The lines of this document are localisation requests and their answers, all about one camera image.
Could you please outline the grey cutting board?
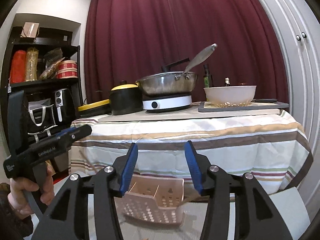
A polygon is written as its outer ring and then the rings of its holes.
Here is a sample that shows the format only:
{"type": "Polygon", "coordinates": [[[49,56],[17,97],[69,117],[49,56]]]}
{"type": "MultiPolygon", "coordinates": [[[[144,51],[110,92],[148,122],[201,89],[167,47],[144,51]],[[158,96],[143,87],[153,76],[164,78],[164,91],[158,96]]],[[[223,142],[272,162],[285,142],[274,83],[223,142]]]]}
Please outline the grey cutting board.
{"type": "Polygon", "coordinates": [[[247,110],[261,110],[261,109],[285,109],[289,108],[288,103],[284,102],[273,102],[273,103],[263,103],[263,102],[252,102],[247,106],[214,106],[210,102],[201,102],[198,107],[198,112],[221,112],[221,111],[247,111],[247,110]]]}

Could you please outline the yellow black flat container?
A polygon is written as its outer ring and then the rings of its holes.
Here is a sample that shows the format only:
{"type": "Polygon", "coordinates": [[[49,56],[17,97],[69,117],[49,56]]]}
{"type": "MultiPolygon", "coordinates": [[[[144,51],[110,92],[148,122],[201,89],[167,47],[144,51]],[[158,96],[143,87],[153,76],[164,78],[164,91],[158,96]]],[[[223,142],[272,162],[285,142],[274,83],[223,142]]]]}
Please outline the yellow black flat container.
{"type": "Polygon", "coordinates": [[[110,101],[107,99],[80,106],[78,107],[78,112],[82,118],[111,114],[110,101]]]}

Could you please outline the pink perforated utensil holder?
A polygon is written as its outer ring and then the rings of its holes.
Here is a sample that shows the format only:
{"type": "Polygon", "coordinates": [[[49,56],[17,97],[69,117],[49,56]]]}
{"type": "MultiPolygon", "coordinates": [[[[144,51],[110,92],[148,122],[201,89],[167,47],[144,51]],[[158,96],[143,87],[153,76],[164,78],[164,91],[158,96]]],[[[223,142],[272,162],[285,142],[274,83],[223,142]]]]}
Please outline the pink perforated utensil holder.
{"type": "Polygon", "coordinates": [[[127,217],[152,224],[181,225],[184,220],[184,180],[140,176],[134,174],[131,183],[136,182],[131,192],[125,192],[116,199],[117,211],[127,217]],[[159,185],[157,199],[153,194],[159,185]]]}

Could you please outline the clear plastic jar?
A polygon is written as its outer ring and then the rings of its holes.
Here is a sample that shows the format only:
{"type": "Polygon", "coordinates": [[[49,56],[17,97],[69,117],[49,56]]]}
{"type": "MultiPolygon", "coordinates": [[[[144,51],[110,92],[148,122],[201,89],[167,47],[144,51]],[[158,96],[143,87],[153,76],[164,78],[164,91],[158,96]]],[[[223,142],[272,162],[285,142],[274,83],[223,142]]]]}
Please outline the clear plastic jar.
{"type": "Polygon", "coordinates": [[[37,80],[37,60],[39,51],[36,48],[27,50],[25,59],[25,81],[37,80]]]}

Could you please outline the black pot yellow lid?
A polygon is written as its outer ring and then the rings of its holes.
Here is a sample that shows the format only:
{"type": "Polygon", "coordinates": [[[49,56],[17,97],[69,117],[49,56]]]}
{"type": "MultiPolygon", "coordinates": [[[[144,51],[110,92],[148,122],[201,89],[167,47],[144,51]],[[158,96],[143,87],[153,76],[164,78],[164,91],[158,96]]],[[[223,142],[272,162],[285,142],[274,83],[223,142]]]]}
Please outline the black pot yellow lid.
{"type": "Polygon", "coordinates": [[[143,110],[142,92],[136,84],[125,80],[109,92],[109,101],[113,115],[124,115],[143,110]]]}

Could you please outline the red cylindrical container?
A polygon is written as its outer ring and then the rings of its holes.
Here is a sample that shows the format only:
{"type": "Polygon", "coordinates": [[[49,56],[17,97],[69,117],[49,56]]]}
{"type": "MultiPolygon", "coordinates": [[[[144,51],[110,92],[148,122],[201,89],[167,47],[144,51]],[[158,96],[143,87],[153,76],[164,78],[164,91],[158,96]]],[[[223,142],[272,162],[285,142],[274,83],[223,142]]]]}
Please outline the red cylindrical container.
{"type": "Polygon", "coordinates": [[[10,83],[22,83],[25,81],[25,60],[27,52],[18,50],[11,61],[10,83]]]}

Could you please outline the grey table mat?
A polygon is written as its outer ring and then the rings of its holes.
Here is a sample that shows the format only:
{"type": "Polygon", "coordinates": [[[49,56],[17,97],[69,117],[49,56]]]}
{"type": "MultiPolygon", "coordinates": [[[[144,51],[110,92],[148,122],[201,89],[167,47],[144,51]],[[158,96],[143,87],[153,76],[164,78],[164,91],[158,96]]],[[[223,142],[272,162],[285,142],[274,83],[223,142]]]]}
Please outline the grey table mat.
{"type": "MultiPolygon", "coordinates": [[[[270,195],[270,198],[293,239],[310,225],[308,212],[295,187],[270,195]]],[[[184,219],[179,226],[143,223],[118,213],[123,239],[199,239],[206,214],[206,203],[187,203],[183,206],[184,219]]]]}

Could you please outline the red checked round tins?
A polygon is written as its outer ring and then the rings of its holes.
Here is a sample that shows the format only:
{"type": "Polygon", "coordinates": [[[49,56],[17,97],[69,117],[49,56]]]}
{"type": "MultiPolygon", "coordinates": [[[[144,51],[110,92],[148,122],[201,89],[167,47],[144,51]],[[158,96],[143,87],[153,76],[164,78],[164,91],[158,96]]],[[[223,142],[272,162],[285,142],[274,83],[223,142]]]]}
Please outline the red checked round tins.
{"type": "Polygon", "coordinates": [[[58,65],[56,78],[57,79],[68,79],[78,77],[78,65],[73,60],[62,61],[58,65]]]}

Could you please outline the black shelf unit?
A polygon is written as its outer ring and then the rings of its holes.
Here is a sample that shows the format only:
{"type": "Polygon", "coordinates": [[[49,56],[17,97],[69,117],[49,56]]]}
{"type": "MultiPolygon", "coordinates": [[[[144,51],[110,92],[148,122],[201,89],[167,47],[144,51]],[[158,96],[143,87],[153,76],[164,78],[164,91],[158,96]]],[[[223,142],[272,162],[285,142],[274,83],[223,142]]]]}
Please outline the black shelf unit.
{"type": "Polygon", "coordinates": [[[1,113],[11,154],[63,129],[75,120],[82,104],[80,73],[59,77],[60,66],[80,46],[72,45],[73,32],[40,28],[35,38],[13,27],[4,55],[1,77],[1,113]]]}

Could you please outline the small cardboard box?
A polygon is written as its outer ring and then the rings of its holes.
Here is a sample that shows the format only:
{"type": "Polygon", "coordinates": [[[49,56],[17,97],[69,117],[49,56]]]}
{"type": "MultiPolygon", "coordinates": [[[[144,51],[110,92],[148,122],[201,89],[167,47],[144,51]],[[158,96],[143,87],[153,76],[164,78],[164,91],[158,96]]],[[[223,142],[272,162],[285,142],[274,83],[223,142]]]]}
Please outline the small cardboard box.
{"type": "Polygon", "coordinates": [[[20,37],[22,38],[36,38],[39,33],[39,23],[25,22],[22,28],[20,37]]]}

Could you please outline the striped tablecloth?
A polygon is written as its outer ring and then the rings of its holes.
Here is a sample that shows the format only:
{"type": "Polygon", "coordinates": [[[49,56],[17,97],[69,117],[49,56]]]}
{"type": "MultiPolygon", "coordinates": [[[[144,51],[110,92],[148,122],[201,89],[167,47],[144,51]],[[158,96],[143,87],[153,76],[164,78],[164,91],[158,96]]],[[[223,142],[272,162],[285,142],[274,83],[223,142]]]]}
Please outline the striped tablecloth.
{"type": "Polygon", "coordinates": [[[181,120],[107,121],[79,119],[89,136],[69,151],[69,171],[94,175],[138,147],[135,172],[145,176],[182,178],[187,189],[200,184],[195,156],[228,174],[251,173],[273,194],[297,187],[313,162],[303,127],[286,111],[278,114],[181,120]]]}

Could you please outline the black air fryer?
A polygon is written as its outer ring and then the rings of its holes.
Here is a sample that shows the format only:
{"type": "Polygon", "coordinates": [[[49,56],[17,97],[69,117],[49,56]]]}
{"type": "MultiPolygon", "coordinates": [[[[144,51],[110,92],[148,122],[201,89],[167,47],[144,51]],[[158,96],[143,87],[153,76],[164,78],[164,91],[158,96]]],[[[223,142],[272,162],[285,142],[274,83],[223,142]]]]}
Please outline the black air fryer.
{"type": "Polygon", "coordinates": [[[54,92],[54,118],[56,124],[69,127],[75,119],[75,107],[71,92],[64,88],[54,92]]]}

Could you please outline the olive oil bottle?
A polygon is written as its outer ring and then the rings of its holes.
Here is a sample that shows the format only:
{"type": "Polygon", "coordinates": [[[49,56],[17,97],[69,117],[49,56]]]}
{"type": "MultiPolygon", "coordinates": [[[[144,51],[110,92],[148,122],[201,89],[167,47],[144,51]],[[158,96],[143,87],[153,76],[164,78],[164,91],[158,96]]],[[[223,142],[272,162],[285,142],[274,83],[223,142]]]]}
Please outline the olive oil bottle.
{"type": "Polygon", "coordinates": [[[212,75],[210,74],[208,64],[204,64],[203,67],[204,67],[204,76],[203,76],[204,86],[206,88],[213,87],[213,78],[212,78],[212,75]]]}

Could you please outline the steel frying pan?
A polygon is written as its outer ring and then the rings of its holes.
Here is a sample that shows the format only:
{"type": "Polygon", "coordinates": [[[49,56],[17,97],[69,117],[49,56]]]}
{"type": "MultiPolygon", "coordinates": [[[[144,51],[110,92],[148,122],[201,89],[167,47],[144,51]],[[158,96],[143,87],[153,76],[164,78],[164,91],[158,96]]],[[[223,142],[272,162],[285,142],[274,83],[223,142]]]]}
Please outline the steel frying pan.
{"type": "Polygon", "coordinates": [[[191,70],[206,61],[216,48],[216,43],[204,48],[189,62],[183,72],[162,72],[149,75],[137,80],[136,84],[146,96],[190,93],[195,88],[197,81],[197,74],[191,70]]]}

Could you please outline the white cabinet doors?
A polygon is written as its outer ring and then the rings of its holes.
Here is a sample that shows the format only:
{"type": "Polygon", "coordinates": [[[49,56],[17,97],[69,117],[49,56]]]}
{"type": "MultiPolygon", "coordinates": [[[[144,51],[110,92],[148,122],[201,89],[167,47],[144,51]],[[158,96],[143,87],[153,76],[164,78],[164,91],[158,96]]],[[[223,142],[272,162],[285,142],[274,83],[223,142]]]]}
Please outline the white cabinet doors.
{"type": "Polygon", "coordinates": [[[298,187],[310,219],[319,211],[319,21],[306,0],[260,0],[285,62],[291,115],[303,126],[313,163],[298,187]]]}

